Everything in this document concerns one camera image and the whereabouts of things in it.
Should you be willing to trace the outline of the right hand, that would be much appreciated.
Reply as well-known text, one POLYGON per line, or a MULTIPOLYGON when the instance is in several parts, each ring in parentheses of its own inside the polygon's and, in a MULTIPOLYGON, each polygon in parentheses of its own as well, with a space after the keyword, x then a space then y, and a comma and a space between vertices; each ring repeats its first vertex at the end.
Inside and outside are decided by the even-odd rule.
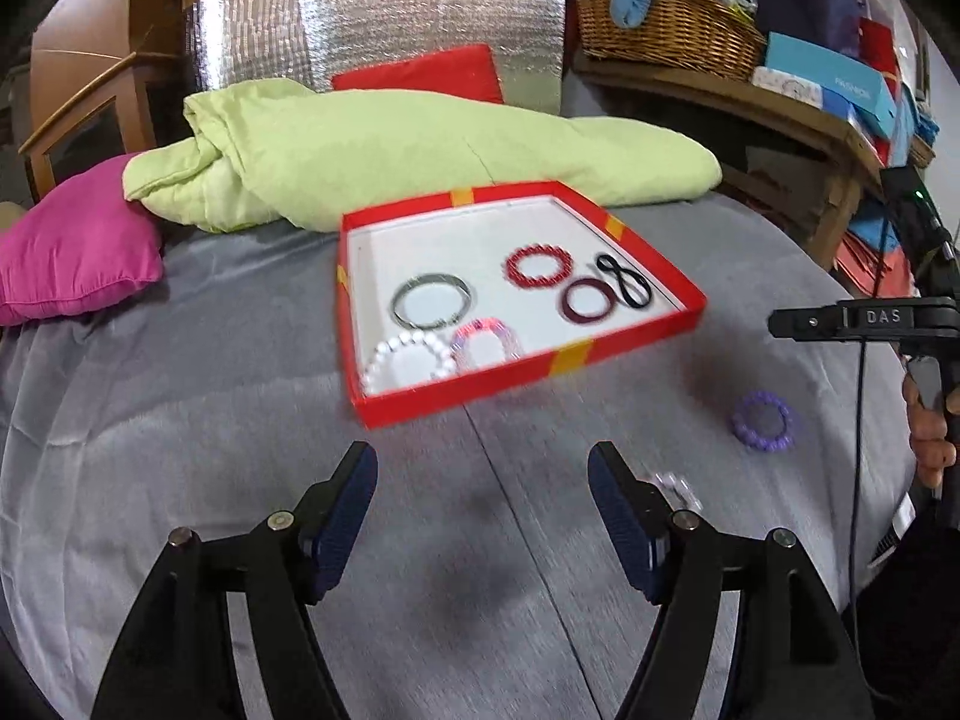
POLYGON ((958 445, 947 439, 947 421, 940 410, 928 410, 921 401, 918 383, 910 374, 903 379, 910 447, 916 458, 916 476, 924 488, 939 488, 947 468, 955 465, 958 445))

